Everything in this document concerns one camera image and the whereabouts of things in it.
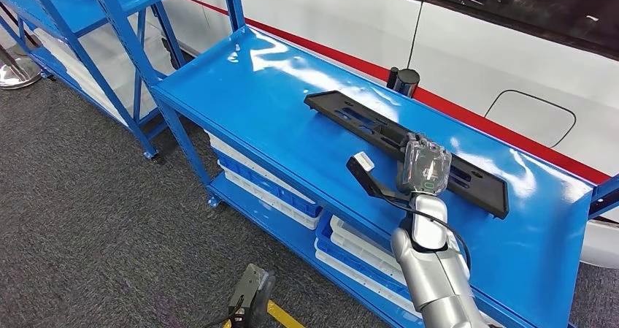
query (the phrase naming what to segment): robotic hand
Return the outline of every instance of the robotic hand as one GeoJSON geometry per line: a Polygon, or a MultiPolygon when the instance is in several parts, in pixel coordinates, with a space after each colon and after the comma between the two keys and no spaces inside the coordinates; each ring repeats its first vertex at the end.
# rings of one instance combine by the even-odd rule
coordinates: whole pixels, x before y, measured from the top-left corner
{"type": "Polygon", "coordinates": [[[475,305],[457,244],[448,242],[447,206],[437,197],[447,187],[451,154],[419,134],[410,134],[407,140],[396,180],[399,192],[388,190],[369,174],[374,165],[365,153],[351,157],[347,167],[370,196],[407,210],[391,235],[391,247],[426,327],[488,328],[475,305]]]}

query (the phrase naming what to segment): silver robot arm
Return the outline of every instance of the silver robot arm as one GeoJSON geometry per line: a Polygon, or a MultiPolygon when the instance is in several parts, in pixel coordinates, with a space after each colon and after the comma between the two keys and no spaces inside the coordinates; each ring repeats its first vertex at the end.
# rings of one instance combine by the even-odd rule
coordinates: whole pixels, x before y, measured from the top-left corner
{"type": "MultiPolygon", "coordinates": [[[[446,223],[447,205],[437,195],[447,188],[451,154],[416,137],[407,143],[405,156],[399,189],[412,193],[410,208],[446,223]]],[[[462,257],[447,241],[444,226],[409,215],[392,234],[391,247],[426,328],[488,328],[475,305],[462,257]]]]}
{"type": "MultiPolygon", "coordinates": [[[[447,208],[441,199],[421,194],[412,203],[416,210],[435,217],[442,213],[438,218],[446,221],[447,208]]],[[[475,305],[461,255],[446,243],[447,231],[439,226],[436,232],[415,232],[425,222],[430,221],[415,215],[412,232],[398,228],[391,235],[393,254],[423,323],[426,328],[488,328],[475,305]]]]}

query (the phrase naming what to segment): shelf caster wheel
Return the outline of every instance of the shelf caster wheel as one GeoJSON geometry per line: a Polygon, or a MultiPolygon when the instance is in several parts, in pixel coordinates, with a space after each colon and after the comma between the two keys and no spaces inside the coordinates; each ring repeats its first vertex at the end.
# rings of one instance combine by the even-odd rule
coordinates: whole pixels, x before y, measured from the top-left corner
{"type": "Polygon", "coordinates": [[[208,204],[210,207],[217,207],[219,206],[219,204],[222,202],[221,199],[217,198],[217,197],[211,197],[211,199],[209,199],[208,204]]]}
{"type": "Polygon", "coordinates": [[[159,155],[158,153],[155,155],[144,153],[144,157],[148,159],[148,161],[153,162],[154,164],[157,164],[157,165],[163,165],[166,163],[166,159],[164,159],[163,156],[159,155]]]}

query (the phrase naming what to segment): shelf top surface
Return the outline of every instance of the shelf top surface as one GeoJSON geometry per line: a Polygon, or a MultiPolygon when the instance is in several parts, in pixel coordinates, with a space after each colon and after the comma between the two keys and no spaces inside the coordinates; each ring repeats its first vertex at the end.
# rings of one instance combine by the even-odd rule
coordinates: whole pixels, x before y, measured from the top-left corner
{"type": "Polygon", "coordinates": [[[303,103],[338,90],[426,134],[508,184],[505,220],[446,191],[449,223],[472,254],[484,302],[535,327],[567,324],[592,186],[412,99],[251,28],[241,28],[154,88],[192,121],[249,155],[381,245],[403,212],[368,197],[346,161],[365,151],[393,187],[396,162],[303,103]]]}
{"type": "MultiPolygon", "coordinates": [[[[47,13],[36,0],[0,0],[22,18],[42,28],[47,33],[63,38],[47,13]]],[[[130,0],[119,0],[124,4],[130,0]]],[[[69,28],[78,33],[103,25],[105,16],[96,0],[51,0],[69,28]]]]}

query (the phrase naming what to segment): white car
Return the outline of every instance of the white car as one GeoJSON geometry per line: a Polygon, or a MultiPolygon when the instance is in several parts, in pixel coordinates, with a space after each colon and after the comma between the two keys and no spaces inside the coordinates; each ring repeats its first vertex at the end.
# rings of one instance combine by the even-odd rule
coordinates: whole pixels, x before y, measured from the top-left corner
{"type": "MultiPolygon", "coordinates": [[[[165,0],[198,54],[229,32],[225,0],[165,0]]],[[[243,0],[247,23],[385,82],[594,183],[619,173],[619,0],[243,0]]],[[[619,268],[619,209],[589,221],[581,260],[619,268]]]]}

